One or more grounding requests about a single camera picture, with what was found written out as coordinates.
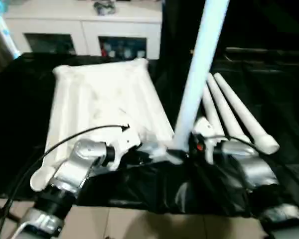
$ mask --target cabinet door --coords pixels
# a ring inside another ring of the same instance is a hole
[[[159,58],[160,23],[83,22],[90,55]]]
[[[21,53],[87,54],[79,21],[6,19],[6,23]]]

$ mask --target tiled floor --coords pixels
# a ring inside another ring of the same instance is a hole
[[[12,212],[22,216],[32,206],[15,202]],[[15,226],[8,220],[3,239]],[[118,208],[73,207],[66,218],[61,239],[262,239],[258,221],[198,215],[156,215]]]

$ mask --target white cabinet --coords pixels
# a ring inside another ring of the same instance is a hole
[[[10,5],[4,18],[21,53],[158,59],[161,3],[123,1],[116,9],[98,16],[92,1],[28,0]]]

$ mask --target black table surface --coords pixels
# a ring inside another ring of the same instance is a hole
[[[0,74],[0,197],[6,197],[11,181],[27,161],[43,153],[58,65],[87,65],[111,62],[92,56],[24,54]],[[189,63],[149,72],[166,114],[174,125]],[[272,156],[299,179],[299,66],[215,62],[212,72],[221,72],[241,100],[281,149]],[[278,166],[280,182],[299,205],[299,185]],[[211,199],[198,201],[190,187],[182,192],[189,175],[182,166],[161,163],[93,178],[78,205],[139,208],[153,212],[219,213]],[[17,196],[33,199],[28,180]]]

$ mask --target white cylindrical tube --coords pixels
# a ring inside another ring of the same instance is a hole
[[[173,145],[188,150],[188,138],[193,129],[229,0],[206,0],[186,87],[181,102]]]
[[[9,49],[11,55],[14,59],[18,58],[20,56],[20,52],[17,49],[14,41],[11,38],[10,31],[8,30],[8,27],[6,26],[6,23],[0,13],[0,35],[6,44],[7,48]]]
[[[211,98],[208,85],[206,84],[203,89],[202,97],[203,105],[206,111],[206,116],[209,123],[213,126],[216,135],[224,135],[224,130],[221,125],[218,113],[216,111],[213,99]]]
[[[255,146],[266,154],[275,153],[279,149],[279,144],[275,141],[275,139],[266,133],[264,128],[262,128],[256,118],[250,113],[222,75],[216,73],[214,77],[219,87],[227,97],[229,103],[235,109],[237,115],[244,123],[250,135],[254,138]]]
[[[223,93],[219,89],[212,74],[208,74],[207,82],[211,93],[214,96],[216,105],[219,109],[220,115],[225,123],[226,129],[230,136],[237,137],[246,142],[250,142],[249,138],[245,136],[243,130],[241,129],[239,123],[237,122],[234,113],[231,111]]]

